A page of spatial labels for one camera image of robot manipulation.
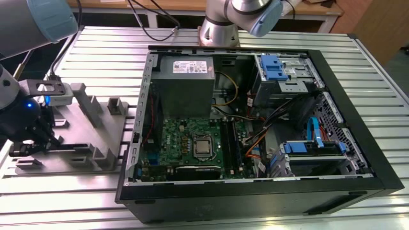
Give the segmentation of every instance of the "green motherboard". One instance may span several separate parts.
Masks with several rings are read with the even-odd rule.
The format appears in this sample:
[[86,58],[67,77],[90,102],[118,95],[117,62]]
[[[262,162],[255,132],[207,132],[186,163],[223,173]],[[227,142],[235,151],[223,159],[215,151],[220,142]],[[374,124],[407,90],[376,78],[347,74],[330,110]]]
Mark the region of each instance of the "green motherboard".
[[[222,178],[246,178],[248,172],[243,164],[240,170],[226,170],[224,139],[220,119],[166,119],[163,123],[162,148],[154,154],[157,166],[218,166],[222,167]],[[236,126],[238,143],[248,137],[246,122],[234,122]],[[149,155],[146,162],[153,162]],[[155,181],[165,181],[166,177],[157,177]]]

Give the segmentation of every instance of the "wooden table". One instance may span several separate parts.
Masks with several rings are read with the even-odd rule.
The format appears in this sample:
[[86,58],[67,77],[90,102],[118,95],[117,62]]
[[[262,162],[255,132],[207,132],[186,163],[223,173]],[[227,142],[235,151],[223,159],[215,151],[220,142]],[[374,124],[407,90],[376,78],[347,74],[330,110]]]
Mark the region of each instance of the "wooden table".
[[[74,10],[77,9],[77,0],[67,0]],[[105,13],[133,13],[130,4],[127,0],[82,0],[85,7],[85,12],[105,12]],[[192,16],[204,16],[206,14],[206,2],[207,0],[157,0],[159,5],[169,10],[173,15],[192,15]],[[143,4],[150,9],[158,9],[151,0],[139,0],[139,3]],[[158,19],[157,14],[149,12],[147,10],[138,8],[138,13],[147,14],[150,27],[158,28]],[[283,19],[292,19],[292,12],[288,15],[282,17]],[[343,9],[338,4],[334,4],[331,8],[323,7],[320,4],[311,4],[303,1],[296,6],[296,19],[298,20],[312,20],[323,21],[319,33],[330,33],[334,24],[344,14]]]

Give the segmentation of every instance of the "power supply label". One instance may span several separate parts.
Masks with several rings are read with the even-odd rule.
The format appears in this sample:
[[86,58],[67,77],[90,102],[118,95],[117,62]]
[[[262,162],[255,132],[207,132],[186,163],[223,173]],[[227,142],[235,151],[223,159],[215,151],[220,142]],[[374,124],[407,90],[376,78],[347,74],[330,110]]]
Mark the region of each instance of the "power supply label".
[[174,73],[207,73],[207,62],[177,61],[174,62]]

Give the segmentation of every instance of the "black cable on table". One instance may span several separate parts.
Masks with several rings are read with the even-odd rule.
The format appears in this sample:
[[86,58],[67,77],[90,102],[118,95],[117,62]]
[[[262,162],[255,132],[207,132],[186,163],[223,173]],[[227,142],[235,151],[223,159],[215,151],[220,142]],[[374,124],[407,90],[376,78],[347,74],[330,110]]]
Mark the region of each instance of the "black cable on table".
[[[82,1],[78,0],[78,6],[79,6],[79,29],[81,29],[81,26],[83,25],[83,5],[82,5]],[[67,50],[69,48],[71,47],[75,39],[77,39],[77,36],[78,36],[79,33],[77,33],[75,35],[73,35],[71,37],[71,40],[67,44],[67,46],[65,47],[63,51],[61,52],[61,54],[58,55],[57,59],[54,60],[53,64],[51,64],[51,70],[50,70],[50,78],[55,78],[57,77],[57,73],[55,73],[55,68],[57,68],[57,64],[59,63],[59,61],[62,60],[65,54],[67,53]]]
[[287,1],[288,4],[291,5],[291,7],[294,8],[294,20],[295,20],[296,19],[296,8],[295,8],[294,4],[288,0],[282,0],[282,1]]
[[175,25],[178,25],[179,29],[182,28],[181,22],[173,17],[173,15],[169,14],[169,12],[161,7],[161,5],[159,5],[154,0],[151,0],[153,3],[157,5],[157,7],[158,7],[166,14],[162,14],[161,12],[158,12],[158,11],[150,9],[150,8],[146,7],[143,4],[141,4],[137,0],[131,0],[131,1],[133,1],[135,4],[138,4],[143,9],[149,10],[149,11],[153,12],[153,13],[157,13],[157,14],[158,14],[161,17],[163,17],[165,19],[173,21],[173,22],[175,23]]
[[173,35],[175,34],[175,31],[173,31],[173,33],[171,33],[166,38],[163,38],[163,39],[158,39],[158,38],[153,37],[153,36],[150,35],[149,31],[146,30],[146,27],[145,27],[145,25],[143,25],[143,23],[142,23],[142,19],[141,19],[138,13],[137,13],[137,10],[135,10],[135,7],[134,7],[131,1],[134,1],[135,3],[138,3],[138,5],[141,5],[145,9],[149,9],[149,8],[146,8],[138,1],[135,1],[135,0],[129,0],[129,3],[130,3],[130,5],[131,5],[131,8],[133,8],[133,11],[134,11],[134,15],[135,15],[137,21],[139,22],[141,27],[142,27],[145,33],[147,34],[147,36],[149,36],[153,40],[155,40],[155,41],[158,41],[158,42],[166,41],[170,37],[173,37]]

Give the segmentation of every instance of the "ram slot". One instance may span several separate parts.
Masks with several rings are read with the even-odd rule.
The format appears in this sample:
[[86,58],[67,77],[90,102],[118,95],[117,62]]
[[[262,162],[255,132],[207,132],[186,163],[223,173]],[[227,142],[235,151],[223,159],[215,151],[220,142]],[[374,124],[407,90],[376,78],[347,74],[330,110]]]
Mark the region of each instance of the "ram slot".
[[223,150],[223,163],[224,169],[228,174],[231,171],[239,169],[238,160],[238,133],[234,121],[220,122],[220,137],[222,137],[222,150]]

